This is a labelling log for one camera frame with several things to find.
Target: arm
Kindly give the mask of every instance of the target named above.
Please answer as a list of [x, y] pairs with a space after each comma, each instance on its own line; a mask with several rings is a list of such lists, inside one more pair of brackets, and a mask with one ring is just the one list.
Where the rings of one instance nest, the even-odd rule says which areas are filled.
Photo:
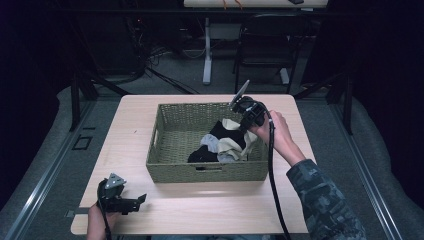
[[[116, 220], [121, 213], [106, 213], [106, 219], [110, 229], [115, 226]], [[87, 240], [105, 240], [105, 222], [103, 220], [102, 212], [96, 204], [88, 210], [88, 226], [87, 226]]]
[[[347, 205], [345, 197], [293, 141], [286, 120], [270, 111], [274, 122], [274, 148], [292, 167], [287, 177], [302, 203], [306, 226], [312, 239], [366, 239], [359, 219]], [[252, 127], [253, 133], [269, 142], [269, 124]]]

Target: left hand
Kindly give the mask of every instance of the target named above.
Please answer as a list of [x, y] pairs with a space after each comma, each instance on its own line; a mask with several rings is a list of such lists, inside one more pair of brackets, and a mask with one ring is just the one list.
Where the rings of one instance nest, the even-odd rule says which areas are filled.
[[[112, 231], [118, 216], [121, 215], [119, 212], [106, 213], [106, 219], [109, 224], [109, 228]], [[88, 210], [88, 227], [87, 227], [87, 239], [89, 240], [104, 240], [106, 239], [105, 222], [103, 220], [102, 212], [96, 204], [90, 207]]]

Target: black and white cloth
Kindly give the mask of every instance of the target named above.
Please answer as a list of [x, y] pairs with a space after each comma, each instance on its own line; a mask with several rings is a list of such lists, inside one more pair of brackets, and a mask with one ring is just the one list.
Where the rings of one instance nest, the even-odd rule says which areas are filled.
[[246, 161], [258, 137], [250, 131], [242, 133], [239, 127], [240, 124], [231, 119], [217, 121], [200, 140], [201, 147], [189, 156], [188, 162]]

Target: black cable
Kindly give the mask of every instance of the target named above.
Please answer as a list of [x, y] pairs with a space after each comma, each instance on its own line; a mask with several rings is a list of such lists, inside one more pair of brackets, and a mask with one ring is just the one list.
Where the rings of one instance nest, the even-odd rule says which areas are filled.
[[192, 87], [178, 81], [172, 78], [169, 78], [155, 70], [153, 70], [150, 67], [146, 66], [146, 70], [150, 71], [152, 74], [156, 75], [157, 77], [159, 77], [160, 79], [162, 79], [163, 81], [165, 81], [166, 83], [170, 84], [171, 86], [173, 86], [175, 89], [177, 89], [178, 91], [182, 92], [182, 93], [186, 93], [186, 94], [199, 94], [199, 92], [197, 92], [195, 89], [193, 89]]
[[100, 212], [102, 213], [103, 221], [105, 222], [106, 239], [112, 240], [112, 232], [110, 231], [109, 223], [107, 222], [106, 212], [103, 208], [102, 202], [100, 201], [100, 198], [101, 198], [100, 189], [103, 186], [103, 183], [105, 181], [106, 180], [103, 180], [102, 182], [100, 182], [100, 186], [97, 188], [97, 205], [100, 208]]
[[280, 220], [281, 227], [284, 230], [284, 235], [285, 235], [287, 240], [291, 240], [290, 233], [287, 229], [286, 223], [284, 221], [283, 213], [281, 211], [280, 200], [279, 200], [279, 197], [278, 197], [278, 192], [277, 192], [277, 188], [276, 188], [276, 185], [275, 185], [275, 179], [274, 179], [274, 167], [273, 167], [274, 130], [275, 130], [274, 122], [272, 121], [271, 114], [269, 113], [269, 111], [265, 107], [265, 105], [263, 103], [260, 103], [260, 102], [258, 104], [261, 104], [261, 106], [265, 109], [265, 112], [266, 112], [268, 119], [269, 119], [268, 173], [269, 173], [269, 181], [271, 183], [272, 194], [274, 196], [275, 207], [277, 208], [278, 219]]

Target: table leg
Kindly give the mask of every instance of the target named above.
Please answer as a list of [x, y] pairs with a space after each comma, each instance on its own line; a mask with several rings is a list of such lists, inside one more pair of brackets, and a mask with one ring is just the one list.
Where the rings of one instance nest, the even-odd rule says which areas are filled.
[[209, 32], [209, 18], [205, 21], [205, 67], [203, 69], [203, 84], [211, 84], [212, 57], [211, 57], [211, 38]]

